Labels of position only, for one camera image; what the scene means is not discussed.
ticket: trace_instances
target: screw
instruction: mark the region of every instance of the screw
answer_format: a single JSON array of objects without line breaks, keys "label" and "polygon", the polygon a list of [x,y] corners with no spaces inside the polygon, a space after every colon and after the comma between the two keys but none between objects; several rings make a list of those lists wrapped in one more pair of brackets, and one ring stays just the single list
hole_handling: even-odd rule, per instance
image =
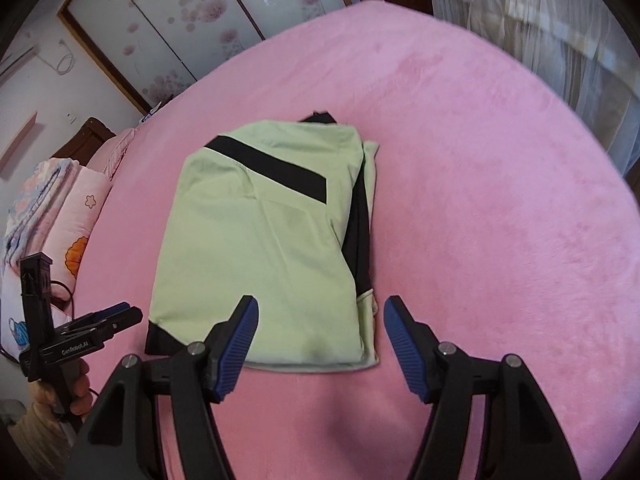
[{"label": "screw", "polygon": [[135,354],[125,355],[120,361],[120,364],[125,368],[131,368],[138,364],[138,356]]},{"label": "screw", "polygon": [[448,341],[444,341],[438,345],[438,351],[442,355],[455,354],[457,349],[458,349],[457,346],[455,346],[453,343],[449,343]]},{"label": "screw", "polygon": [[504,361],[511,367],[511,368],[519,368],[522,366],[522,359],[520,359],[516,354],[509,354],[507,355],[507,357],[505,357]]},{"label": "screw", "polygon": [[206,346],[204,346],[204,343],[201,341],[196,341],[195,343],[191,343],[189,346],[187,346],[187,352],[189,352],[191,355],[199,355],[202,354],[205,350],[206,350]]}]

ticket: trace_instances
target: person's arm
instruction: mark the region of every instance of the person's arm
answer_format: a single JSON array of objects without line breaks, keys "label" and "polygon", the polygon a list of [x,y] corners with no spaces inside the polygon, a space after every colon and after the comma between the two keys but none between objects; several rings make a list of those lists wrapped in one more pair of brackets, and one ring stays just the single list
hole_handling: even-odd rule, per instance
[{"label": "person's arm", "polygon": [[[89,371],[87,363],[81,360],[80,377],[74,383],[76,400],[71,404],[75,415],[85,416],[92,405],[89,393]],[[15,445],[25,457],[31,468],[45,480],[62,478],[70,447],[60,429],[56,417],[51,411],[55,402],[53,388],[37,381],[30,384],[33,403],[15,426],[9,429]]]}]

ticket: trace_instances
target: pink bedsheet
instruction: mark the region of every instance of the pink bedsheet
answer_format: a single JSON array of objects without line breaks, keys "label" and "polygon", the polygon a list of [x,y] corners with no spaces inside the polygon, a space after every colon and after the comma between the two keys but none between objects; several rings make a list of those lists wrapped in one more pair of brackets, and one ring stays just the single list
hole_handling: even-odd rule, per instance
[{"label": "pink bedsheet", "polygon": [[[416,12],[366,2],[288,30],[145,123],[86,248],[78,313],[123,300],[148,310],[188,154],[242,124],[313,110],[380,143],[379,302],[401,294],[418,320],[469,354],[522,355],[584,480],[599,479],[640,420],[638,206],[539,79],[480,38]],[[89,358],[95,385],[127,352],[142,354],[145,331],[120,334]],[[239,480],[406,477],[428,408],[409,393],[382,316],[377,336],[381,363],[365,372],[242,372],[214,409]],[[478,408],[464,480],[475,469]],[[170,435],[165,447],[179,475]]]}]

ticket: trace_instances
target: white wall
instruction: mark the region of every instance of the white wall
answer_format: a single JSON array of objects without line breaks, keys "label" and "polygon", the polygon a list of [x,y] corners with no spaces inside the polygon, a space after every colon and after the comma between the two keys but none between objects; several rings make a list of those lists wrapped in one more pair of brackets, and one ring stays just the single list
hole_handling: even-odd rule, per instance
[{"label": "white wall", "polygon": [[[142,116],[130,101],[89,58],[56,17],[64,0],[41,0],[16,36],[9,52],[29,42],[40,47],[40,56],[58,65],[67,50],[76,59],[71,72],[58,75],[35,57],[0,86],[0,147],[38,111],[36,126],[0,170],[0,236],[4,235],[7,211],[33,167],[49,158],[89,117],[96,117],[114,133],[134,126]],[[69,124],[66,115],[78,118]],[[0,398],[27,401],[26,380],[20,370],[0,356]]]}]

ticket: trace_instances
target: orange shell print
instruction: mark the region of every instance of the orange shell print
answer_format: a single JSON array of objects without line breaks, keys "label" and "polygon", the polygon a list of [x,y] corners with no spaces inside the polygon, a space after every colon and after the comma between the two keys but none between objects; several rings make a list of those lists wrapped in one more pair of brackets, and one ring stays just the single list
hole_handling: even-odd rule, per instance
[{"label": "orange shell print", "polygon": [[65,265],[66,268],[69,269],[69,272],[73,274],[74,278],[78,277],[80,260],[82,260],[82,255],[84,254],[84,250],[86,249],[86,244],[88,241],[89,238],[87,238],[86,236],[78,238],[78,240],[73,242],[71,247],[69,247],[66,251]]}]

